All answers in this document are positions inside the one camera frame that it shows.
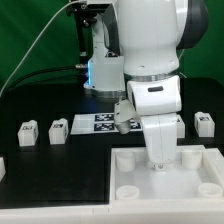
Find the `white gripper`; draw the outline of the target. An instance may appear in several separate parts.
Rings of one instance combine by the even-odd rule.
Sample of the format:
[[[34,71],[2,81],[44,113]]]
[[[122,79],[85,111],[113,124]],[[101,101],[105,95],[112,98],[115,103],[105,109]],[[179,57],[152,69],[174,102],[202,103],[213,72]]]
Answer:
[[[175,160],[177,113],[181,110],[180,78],[127,83],[128,99],[140,117],[149,160],[156,171]]]

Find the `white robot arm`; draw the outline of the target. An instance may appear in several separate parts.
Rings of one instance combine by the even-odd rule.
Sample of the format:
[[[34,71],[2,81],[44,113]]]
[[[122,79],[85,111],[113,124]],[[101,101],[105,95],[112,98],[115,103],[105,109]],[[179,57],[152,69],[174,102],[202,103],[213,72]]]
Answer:
[[[117,129],[141,122],[147,154],[157,170],[176,156],[181,110],[176,51],[195,46],[208,26],[203,0],[87,0],[93,12],[93,56],[85,90],[127,98],[115,105]]]

